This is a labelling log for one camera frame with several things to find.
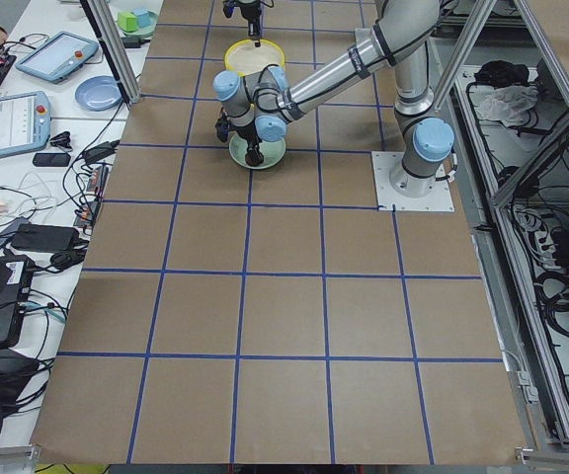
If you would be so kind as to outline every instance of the green sponge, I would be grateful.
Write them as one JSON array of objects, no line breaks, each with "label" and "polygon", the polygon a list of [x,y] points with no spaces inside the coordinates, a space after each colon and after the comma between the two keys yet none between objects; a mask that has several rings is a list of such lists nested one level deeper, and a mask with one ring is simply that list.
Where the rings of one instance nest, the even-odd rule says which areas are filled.
[{"label": "green sponge", "polygon": [[137,30],[137,17],[131,12],[118,12],[118,26],[124,32],[134,32]]}]

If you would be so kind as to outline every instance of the white mounting plate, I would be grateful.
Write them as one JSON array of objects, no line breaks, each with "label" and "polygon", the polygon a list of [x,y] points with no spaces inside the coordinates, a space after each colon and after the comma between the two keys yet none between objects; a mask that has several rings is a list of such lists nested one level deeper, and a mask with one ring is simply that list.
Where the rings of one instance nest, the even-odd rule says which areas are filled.
[{"label": "white mounting plate", "polygon": [[[449,183],[436,181],[432,191],[424,197],[407,197],[399,194],[390,185],[390,170],[403,159],[402,152],[373,151],[372,166],[376,186],[376,202],[379,210],[415,210],[422,212],[454,212]],[[444,176],[443,165],[436,176]]]}]

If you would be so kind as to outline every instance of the blue plate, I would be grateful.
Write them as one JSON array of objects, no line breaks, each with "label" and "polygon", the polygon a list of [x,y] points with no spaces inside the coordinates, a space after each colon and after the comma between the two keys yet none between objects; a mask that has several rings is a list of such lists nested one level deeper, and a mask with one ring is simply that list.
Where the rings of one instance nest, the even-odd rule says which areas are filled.
[{"label": "blue plate", "polygon": [[76,102],[88,111],[105,111],[122,100],[116,80],[111,76],[87,79],[76,89]]}]

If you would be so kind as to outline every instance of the power adapter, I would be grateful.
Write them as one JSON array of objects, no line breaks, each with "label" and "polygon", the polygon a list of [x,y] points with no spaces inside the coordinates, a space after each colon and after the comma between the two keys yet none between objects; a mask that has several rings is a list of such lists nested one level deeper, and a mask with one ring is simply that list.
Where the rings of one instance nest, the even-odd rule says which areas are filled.
[{"label": "power adapter", "polygon": [[141,47],[143,44],[150,42],[150,39],[138,38],[138,37],[123,37],[122,44],[126,49],[135,49]]},{"label": "power adapter", "polygon": [[83,159],[87,165],[93,165],[100,160],[116,153],[116,147],[120,144],[119,140],[105,141],[100,145],[83,151]]}]

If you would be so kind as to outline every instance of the blue block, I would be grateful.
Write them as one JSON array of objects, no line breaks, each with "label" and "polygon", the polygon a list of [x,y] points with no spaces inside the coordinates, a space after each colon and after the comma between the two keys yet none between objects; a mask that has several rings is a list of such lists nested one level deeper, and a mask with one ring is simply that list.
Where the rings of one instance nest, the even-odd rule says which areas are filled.
[{"label": "blue block", "polygon": [[137,18],[137,25],[140,28],[150,27],[150,16],[148,15],[148,10],[145,8],[136,8],[132,10],[131,13]]}]

